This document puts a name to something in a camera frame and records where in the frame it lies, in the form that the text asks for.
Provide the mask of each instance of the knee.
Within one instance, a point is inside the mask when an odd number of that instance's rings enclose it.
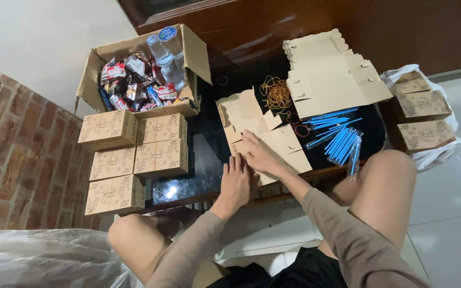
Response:
[[[115,220],[108,230],[108,241],[110,245],[115,248],[115,246],[125,242],[125,239],[143,223],[143,217],[144,216],[139,214],[131,214]]]
[[[370,160],[374,165],[382,167],[397,167],[406,170],[408,173],[415,175],[417,166],[414,160],[407,154],[398,150],[382,150],[371,156]]]

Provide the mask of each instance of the black glass table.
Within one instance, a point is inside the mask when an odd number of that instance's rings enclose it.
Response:
[[[223,164],[231,155],[223,126],[218,114],[215,101],[240,93],[254,87],[256,98],[265,113],[265,97],[259,92],[259,86],[264,83],[267,75],[287,78],[289,62],[285,55],[271,59],[268,62],[254,64],[253,66],[240,66],[229,69],[224,76],[228,79],[226,85],[220,85],[213,75],[211,86],[204,81],[198,81],[198,94],[201,98],[201,111],[197,116],[187,118],[188,122],[188,147],[189,147],[189,173],[152,181],[150,199],[145,201],[145,208],[134,213],[148,213],[176,206],[185,206],[218,197],[222,177]],[[364,163],[371,155],[383,149],[386,141],[386,129],[374,105],[362,106],[349,117],[359,118],[361,121],[350,126],[362,131],[362,147],[360,160]],[[314,140],[316,133],[311,131],[307,137],[298,137],[300,144]],[[330,163],[324,155],[324,145],[311,150],[306,150],[305,155],[311,164],[312,171],[302,173],[305,180],[324,178],[346,173],[346,166],[336,166]],[[260,187],[270,189],[279,186],[279,182]]]

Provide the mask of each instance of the plastic bag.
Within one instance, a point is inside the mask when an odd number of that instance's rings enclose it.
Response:
[[[106,232],[0,230],[0,287],[143,287]]]
[[[401,75],[405,73],[409,73],[412,71],[417,71],[419,72],[424,80],[430,85],[430,88],[435,91],[440,91],[442,95],[444,95],[444,98],[447,100],[448,95],[442,88],[442,86],[435,84],[431,82],[426,75],[419,70],[419,65],[417,64],[410,64],[410,65],[405,65],[401,67],[400,69],[396,70],[388,70],[385,71],[380,75],[380,79],[385,83],[385,85],[388,88],[391,88],[396,81],[401,77]],[[453,112],[453,108],[451,108],[451,115],[446,118],[446,122],[451,126],[454,132],[457,131],[458,129],[458,122],[456,121],[455,114]],[[415,154],[410,155],[412,159],[415,161],[418,170],[419,171],[425,171],[427,169],[430,169],[431,167],[434,167],[438,164],[443,163],[446,158],[448,158],[451,154],[454,153],[455,149],[458,147],[458,145],[461,144],[461,139],[456,137],[456,140],[443,146],[439,147],[437,149],[432,149],[432,150],[426,150],[423,152],[418,152]]]

